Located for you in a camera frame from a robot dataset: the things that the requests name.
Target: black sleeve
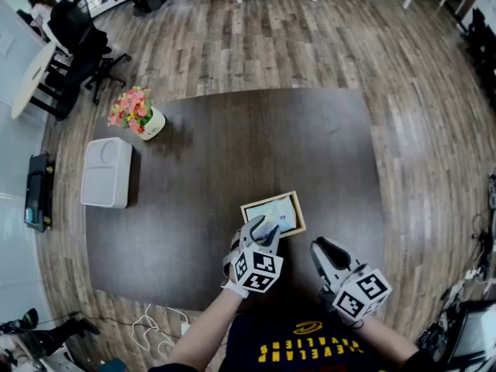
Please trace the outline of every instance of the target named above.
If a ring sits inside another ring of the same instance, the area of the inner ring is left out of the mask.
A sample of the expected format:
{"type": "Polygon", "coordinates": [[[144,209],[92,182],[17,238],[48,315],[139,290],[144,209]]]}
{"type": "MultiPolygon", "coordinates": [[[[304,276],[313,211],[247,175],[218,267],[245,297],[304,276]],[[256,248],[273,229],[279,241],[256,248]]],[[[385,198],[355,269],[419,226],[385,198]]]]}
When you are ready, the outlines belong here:
{"type": "Polygon", "coordinates": [[[401,372],[431,372],[437,371],[436,363],[427,352],[420,350],[415,353],[410,359],[405,362],[403,367],[400,368],[401,372]]]}
{"type": "Polygon", "coordinates": [[[148,372],[198,372],[195,368],[183,365],[182,363],[168,363],[161,367],[154,367],[148,372]]]}

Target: white cube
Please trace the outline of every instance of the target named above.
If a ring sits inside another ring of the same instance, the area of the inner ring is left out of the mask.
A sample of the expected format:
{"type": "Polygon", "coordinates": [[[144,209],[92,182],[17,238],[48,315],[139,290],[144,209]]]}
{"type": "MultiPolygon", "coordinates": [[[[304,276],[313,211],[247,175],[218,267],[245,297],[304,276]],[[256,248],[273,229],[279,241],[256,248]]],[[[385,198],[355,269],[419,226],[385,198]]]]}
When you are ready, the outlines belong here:
{"type": "Polygon", "coordinates": [[[120,138],[90,142],[84,157],[81,203],[125,208],[133,147],[120,138]]]}
{"type": "Polygon", "coordinates": [[[392,289],[379,269],[344,284],[332,303],[352,321],[375,312],[386,300],[392,289]]]}
{"type": "Polygon", "coordinates": [[[236,282],[248,291],[267,292],[281,274],[283,258],[262,252],[251,243],[232,260],[236,282]]]}

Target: white wrist strap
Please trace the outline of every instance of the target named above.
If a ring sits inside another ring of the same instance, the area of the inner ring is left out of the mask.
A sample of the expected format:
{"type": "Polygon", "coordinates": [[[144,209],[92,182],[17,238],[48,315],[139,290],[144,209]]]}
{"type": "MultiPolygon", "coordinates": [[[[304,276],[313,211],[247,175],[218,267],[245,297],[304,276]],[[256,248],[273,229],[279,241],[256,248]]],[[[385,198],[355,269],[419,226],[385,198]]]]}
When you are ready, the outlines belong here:
{"type": "Polygon", "coordinates": [[[250,291],[234,284],[231,280],[227,281],[226,285],[221,285],[220,287],[224,289],[230,289],[232,292],[236,292],[243,299],[248,298],[248,295],[250,294],[250,291]]]}

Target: white round table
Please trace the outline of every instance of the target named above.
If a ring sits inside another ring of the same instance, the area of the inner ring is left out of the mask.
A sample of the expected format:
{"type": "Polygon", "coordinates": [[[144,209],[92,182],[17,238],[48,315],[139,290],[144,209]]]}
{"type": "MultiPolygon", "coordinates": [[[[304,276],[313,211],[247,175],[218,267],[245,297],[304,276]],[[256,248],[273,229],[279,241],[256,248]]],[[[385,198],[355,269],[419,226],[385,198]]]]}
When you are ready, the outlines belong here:
{"type": "Polygon", "coordinates": [[[37,88],[47,93],[52,98],[59,100],[60,95],[49,89],[46,85],[41,84],[41,77],[43,73],[47,70],[50,62],[52,61],[53,55],[55,54],[56,44],[50,41],[42,50],[35,56],[31,64],[29,64],[26,72],[22,76],[22,80],[17,88],[17,93],[15,94],[14,100],[12,102],[12,109],[10,116],[13,119],[17,119],[29,102],[38,106],[46,112],[54,115],[58,119],[65,119],[67,116],[66,112],[57,110],[53,106],[47,105],[45,102],[40,101],[33,95],[37,88]]]}

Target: potted plant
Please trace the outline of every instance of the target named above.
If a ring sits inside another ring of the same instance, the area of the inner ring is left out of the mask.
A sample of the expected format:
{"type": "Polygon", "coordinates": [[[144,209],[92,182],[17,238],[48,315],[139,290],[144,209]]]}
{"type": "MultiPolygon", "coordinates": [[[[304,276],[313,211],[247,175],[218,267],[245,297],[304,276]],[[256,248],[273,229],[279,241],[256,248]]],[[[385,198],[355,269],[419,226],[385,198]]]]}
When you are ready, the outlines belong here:
{"type": "Polygon", "coordinates": [[[129,128],[142,140],[149,140],[165,126],[162,112],[150,101],[148,87],[133,87],[122,94],[108,114],[109,126],[129,128]]]}

